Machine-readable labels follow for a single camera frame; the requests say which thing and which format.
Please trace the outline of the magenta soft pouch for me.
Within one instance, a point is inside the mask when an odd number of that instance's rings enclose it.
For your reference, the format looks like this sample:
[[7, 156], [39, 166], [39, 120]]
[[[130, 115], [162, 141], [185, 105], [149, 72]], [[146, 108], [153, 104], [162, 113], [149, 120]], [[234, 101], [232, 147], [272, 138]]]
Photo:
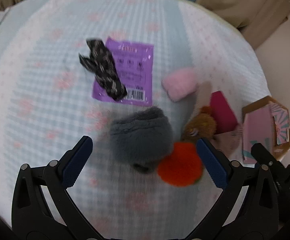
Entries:
[[216, 122], [216, 134], [232, 132], [238, 125], [237, 118], [221, 91], [211, 94], [210, 107]]

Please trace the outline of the pink hexagonal cardboard box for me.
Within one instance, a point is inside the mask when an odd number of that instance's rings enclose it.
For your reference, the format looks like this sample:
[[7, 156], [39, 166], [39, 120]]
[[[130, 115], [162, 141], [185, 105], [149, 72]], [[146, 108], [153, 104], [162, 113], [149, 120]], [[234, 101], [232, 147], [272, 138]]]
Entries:
[[290, 118], [287, 107], [270, 96], [242, 108], [243, 163], [255, 164], [251, 148], [261, 143], [277, 160], [290, 149]]

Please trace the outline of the black patterned cloth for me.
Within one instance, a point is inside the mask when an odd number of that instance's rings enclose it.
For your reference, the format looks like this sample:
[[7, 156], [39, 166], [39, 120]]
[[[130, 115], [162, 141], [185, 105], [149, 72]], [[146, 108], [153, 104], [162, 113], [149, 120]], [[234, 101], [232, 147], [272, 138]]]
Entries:
[[99, 39], [87, 39], [86, 44], [90, 50], [89, 57], [79, 54], [80, 64], [95, 75], [96, 82], [107, 96], [114, 101], [125, 98], [127, 89], [118, 76], [111, 51]]

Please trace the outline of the grey fluffy plush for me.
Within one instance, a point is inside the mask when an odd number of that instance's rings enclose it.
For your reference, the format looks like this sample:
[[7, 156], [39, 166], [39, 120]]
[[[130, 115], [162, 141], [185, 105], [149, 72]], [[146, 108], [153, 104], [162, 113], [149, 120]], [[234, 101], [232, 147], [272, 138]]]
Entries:
[[137, 172], [153, 172], [173, 148], [173, 130], [159, 107], [150, 107], [114, 120], [109, 129], [114, 159]]

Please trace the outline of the purple plastic packet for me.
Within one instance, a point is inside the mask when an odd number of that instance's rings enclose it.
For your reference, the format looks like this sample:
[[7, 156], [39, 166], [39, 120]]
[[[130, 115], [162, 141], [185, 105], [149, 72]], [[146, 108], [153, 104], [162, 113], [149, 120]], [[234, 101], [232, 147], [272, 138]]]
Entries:
[[108, 38], [105, 46], [111, 51], [120, 81], [127, 95], [118, 103], [135, 106], [153, 105], [153, 59], [152, 44], [116, 41]]

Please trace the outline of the beige right curtain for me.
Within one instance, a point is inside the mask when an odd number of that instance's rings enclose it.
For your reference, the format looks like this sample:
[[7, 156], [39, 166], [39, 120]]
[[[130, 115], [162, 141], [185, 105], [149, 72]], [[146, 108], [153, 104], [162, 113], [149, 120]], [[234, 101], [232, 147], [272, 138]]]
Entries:
[[253, 49], [257, 49], [284, 23], [290, 14], [290, 0], [196, 0], [237, 28]]

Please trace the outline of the brown plush toy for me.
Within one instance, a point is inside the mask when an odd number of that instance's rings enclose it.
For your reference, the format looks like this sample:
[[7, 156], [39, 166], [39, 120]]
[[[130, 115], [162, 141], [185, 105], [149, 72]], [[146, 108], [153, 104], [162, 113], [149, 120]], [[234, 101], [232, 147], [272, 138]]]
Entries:
[[212, 84], [205, 81], [200, 84], [196, 92], [196, 101], [193, 112], [184, 126], [181, 141], [196, 144], [200, 138], [212, 139], [217, 128], [210, 106]]

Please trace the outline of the blue checkered floral bedsheet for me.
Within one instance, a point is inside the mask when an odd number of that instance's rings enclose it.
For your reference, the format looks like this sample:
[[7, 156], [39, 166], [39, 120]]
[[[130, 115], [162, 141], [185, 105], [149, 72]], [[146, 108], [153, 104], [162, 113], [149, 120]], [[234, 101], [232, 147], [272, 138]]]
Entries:
[[0, 217], [11, 223], [20, 166], [44, 166], [88, 135], [93, 153], [69, 194], [106, 238], [187, 236], [220, 195], [209, 175], [174, 187], [114, 161], [108, 127], [138, 106], [92, 97], [94, 75], [79, 62], [88, 38], [152, 44], [153, 104], [179, 139], [195, 99], [174, 103], [161, 86], [193, 67], [221, 91], [236, 117], [270, 94], [253, 48], [230, 24], [187, 0], [25, 0], [0, 12]]

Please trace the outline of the pink fluffy pouch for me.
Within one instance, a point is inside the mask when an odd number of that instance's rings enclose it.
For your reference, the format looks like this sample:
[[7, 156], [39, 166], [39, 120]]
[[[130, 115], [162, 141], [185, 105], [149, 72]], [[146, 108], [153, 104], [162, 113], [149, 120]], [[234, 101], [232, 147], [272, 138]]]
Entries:
[[170, 100], [178, 102], [197, 90], [197, 72], [194, 68], [178, 69], [165, 76], [161, 84]]

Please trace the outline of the orange fluffy pompom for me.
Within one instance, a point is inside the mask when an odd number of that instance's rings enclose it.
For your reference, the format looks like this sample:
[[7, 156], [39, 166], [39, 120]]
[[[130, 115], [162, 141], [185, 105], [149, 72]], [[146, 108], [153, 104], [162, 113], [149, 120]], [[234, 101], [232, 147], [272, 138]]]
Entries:
[[170, 155], [157, 166], [158, 176], [167, 184], [187, 187], [197, 183], [203, 173], [203, 164], [191, 142], [175, 142]]

